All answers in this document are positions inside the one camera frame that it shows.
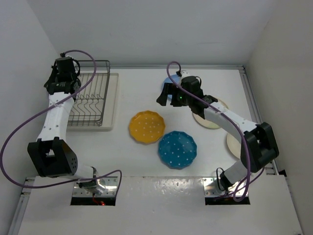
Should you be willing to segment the metal base plate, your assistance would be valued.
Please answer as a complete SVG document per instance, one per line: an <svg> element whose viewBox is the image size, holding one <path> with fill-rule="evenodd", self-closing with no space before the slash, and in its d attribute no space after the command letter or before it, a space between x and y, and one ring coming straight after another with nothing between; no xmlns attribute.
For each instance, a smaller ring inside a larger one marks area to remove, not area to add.
<svg viewBox="0 0 313 235"><path fill-rule="evenodd" d="M236 189L238 186L238 182L236 182L233 186L229 187L227 191L222 191L222 186L218 188L217 177L203 177L203 190L205 198L215 198L215 197L230 197L232 195L236 195L236 197L241 197L245 191L246 184L243 183Z"/></svg>
<svg viewBox="0 0 313 235"><path fill-rule="evenodd" d="M118 177L104 177L92 181L83 181L74 184L74 197L114 197L118 186Z"/></svg>

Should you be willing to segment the yellow dotted plate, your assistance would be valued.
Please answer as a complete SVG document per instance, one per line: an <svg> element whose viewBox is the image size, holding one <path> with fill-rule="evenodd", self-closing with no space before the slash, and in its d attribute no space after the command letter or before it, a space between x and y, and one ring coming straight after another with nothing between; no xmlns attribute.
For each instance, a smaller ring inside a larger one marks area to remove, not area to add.
<svg viewBox="0 0 313 235"><path fill-rule="evenodd" d="M165 132L165 121L153 111L142 111L134 115L129 123L130 136L137 142L151 144L158 141Z"/></svg>

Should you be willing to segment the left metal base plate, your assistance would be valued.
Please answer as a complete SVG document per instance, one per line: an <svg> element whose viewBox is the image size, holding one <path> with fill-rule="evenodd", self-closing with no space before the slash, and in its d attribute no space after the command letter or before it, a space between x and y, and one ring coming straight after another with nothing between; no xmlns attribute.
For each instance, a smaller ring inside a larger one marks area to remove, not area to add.
<svg viewBox="0 0 313 235"><path fill-rule="evenodd" d="M74 184L74 197L114 197L118 186L118 177L104 177L92 181L83 181Z"/></svg>

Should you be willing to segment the cream drip tray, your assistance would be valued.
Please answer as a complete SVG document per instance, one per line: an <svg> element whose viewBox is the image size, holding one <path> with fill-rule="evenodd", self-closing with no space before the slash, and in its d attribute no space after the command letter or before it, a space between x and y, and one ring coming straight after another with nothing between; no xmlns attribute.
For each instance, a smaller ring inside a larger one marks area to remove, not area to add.
<svg viewBox="0 0 313 235"><path fill-rule="evenodd" d="M103 124L100 127L69 127L68 131L110 131L115 122L115 113L117 107L119 92L119 74L110 72L110 81L104 110Z"/></svg>

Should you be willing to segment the light blue plate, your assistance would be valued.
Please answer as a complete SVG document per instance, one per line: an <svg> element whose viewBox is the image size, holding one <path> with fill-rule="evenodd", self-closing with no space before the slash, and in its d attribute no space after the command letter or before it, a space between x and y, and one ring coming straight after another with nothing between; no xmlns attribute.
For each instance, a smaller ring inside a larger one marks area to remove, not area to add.
<svg viewBox="0 0 313 235"><path fill-rule="evenodd" d="M180 77L177 76L176 74L171 75L171 78L172 78L176 83L179 83L179 81L180 81ZM173 82L172 82L172 80L171 80L169 77L165 78L164 81L163 81L163 83L162 83L162 85L161 85L161 91L163 90L163 87L164 87L164 84L165 84L165 83L171 83L171 84L172 84Z"/></svg>

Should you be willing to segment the cream green plate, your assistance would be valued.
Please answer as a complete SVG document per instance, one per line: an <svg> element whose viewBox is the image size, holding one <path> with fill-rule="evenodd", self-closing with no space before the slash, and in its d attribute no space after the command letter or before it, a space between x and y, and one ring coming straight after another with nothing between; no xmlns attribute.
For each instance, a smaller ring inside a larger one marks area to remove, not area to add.
<svg viewBox="0 0 313 235"><path fill-rule="evenodd" d="M225 108L228 109L228 105L223 102L221 99L217 98L218 102L220 102ZM217 125L216 123L212 122L212 121L209 121L209 120L206 120L206 119L203 119L202 117L200 117L199 115L197 114L194 114L192 113L193 115L193 118L194 120L199 124L201 125L202 127L204 128L207 128L207 129L212 129L212 130L215 130L215 129L220 129L221 127L219 125Z"/></svg>

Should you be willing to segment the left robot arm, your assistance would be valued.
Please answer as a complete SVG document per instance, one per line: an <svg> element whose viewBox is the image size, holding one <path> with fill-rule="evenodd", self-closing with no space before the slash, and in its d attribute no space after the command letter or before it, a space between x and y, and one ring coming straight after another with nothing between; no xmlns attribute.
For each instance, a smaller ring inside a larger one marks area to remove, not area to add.
<svg viewBox="0 0 313 235"><path fill-rule="evenodd" d="M44 85L50 109L37 140L27 147L41 177L82 180L96 176L96 169L79 163L66 142L69 115L76 100L75 92L81 87L79 74L79 62L62 56L55 60L52 73Z"/></svg>

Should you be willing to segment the teal dotted plate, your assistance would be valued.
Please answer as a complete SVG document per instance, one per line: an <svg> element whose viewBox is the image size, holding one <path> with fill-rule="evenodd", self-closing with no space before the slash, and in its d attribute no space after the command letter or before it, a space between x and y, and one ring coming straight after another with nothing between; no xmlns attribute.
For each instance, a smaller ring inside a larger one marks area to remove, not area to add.
<svg viewBox="0 0 313 235"><path fill-rule="evenodd" d="M191 165L197 151L194 139L183 131L165 134L158 144L160 160L171 169L183 169Z"/></svg>

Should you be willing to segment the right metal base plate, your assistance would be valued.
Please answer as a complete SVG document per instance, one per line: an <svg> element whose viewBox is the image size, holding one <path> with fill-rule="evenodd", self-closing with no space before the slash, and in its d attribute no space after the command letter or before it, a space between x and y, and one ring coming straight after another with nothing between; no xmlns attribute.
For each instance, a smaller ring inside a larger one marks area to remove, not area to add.
<svg viewBox="0 0 313 235"><path fill-rule="evenodd" d="M236 197L241 197L245 191L246 184L243 183L236 189L238 186L238 182L236 182L233 186L229 187L227 191L222 191L222 186L218 188L217 177L203 177L203 190L205 198L215 198L215 197L230 197L232 195L236 195Z"/></svg>

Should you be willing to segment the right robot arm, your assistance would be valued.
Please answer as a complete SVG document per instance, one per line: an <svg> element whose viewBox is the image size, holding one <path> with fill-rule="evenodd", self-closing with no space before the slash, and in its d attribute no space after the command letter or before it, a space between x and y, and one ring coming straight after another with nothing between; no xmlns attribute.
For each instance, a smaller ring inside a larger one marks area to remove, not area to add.
<svg viewBox="0 0 313 235"><path fill-rule="evenodd" d="M279 156L271 125L246 120L223 106L217 98L205 95L197 77L187 76L180 85L164 83L157 103L166 106L168 96L172 97L171 106L188 106L192 113L217 124L241 144L240 159L220 176L222 190L242 179L249 180L251 173L258 172Z"/></svg>

